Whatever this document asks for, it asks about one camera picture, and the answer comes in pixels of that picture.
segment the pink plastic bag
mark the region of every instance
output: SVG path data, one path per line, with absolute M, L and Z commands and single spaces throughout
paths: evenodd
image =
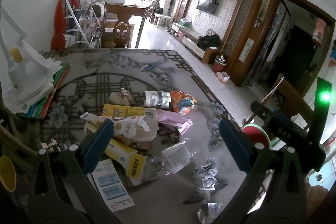
M 190 119 L 182 116 L 181 114 L 162 109 L 156 110 L 156 120 L 160 123 L 178 127 L 178 131 L 181 135 L 183 135 L 188 128 L 193 125 L 193 122 Z

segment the television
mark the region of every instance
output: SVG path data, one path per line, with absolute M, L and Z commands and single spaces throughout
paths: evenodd
M 197 9 L 214 14 L 218 7 L 218 0 L 198 0 Z

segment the blue gripper pad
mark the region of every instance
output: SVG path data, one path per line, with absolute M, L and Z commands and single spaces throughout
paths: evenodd
M 219 133 L 238 165 L 239 170 L 248 174 L 252 169 L 250 163 L 251 155 L 235 131 L 230 127 L 229 122 L 225 119 L 222 119 L 219 124 Z
M 95 170 L 113 134 L 114 124 L 111 120 L 106 119 L 95 133 L 88 135 L 82 141 L 80 144 L 81 167 L 85 175 Z

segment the red cloth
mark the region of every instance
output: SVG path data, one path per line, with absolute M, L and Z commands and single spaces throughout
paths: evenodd
M 79 8 L 77 0 L 72 0 L 72 5 L 76 8 Z M 51 40 L 50 50 L 64 50 L 65 49 L 65 39 L 64 39 L 64 32 L 68 28 L 66 19 L 64 18 L 64 11 L 62 0 L 58 0 L 55 10 L 55 19 L 54 19 L 54 28 L 55 28 L 55 35 Z

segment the black bag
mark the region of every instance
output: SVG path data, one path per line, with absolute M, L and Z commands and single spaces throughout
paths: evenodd
M 220 42 L 218 35 L 206 35 L 198 39 L 198 47 L 205 51 L 210 47 L 218 47 Z
M 162 15 L 163 14 L 163 9 L 162 8 L 157 8 L 157 9 L 155 9 L 154 13 Z

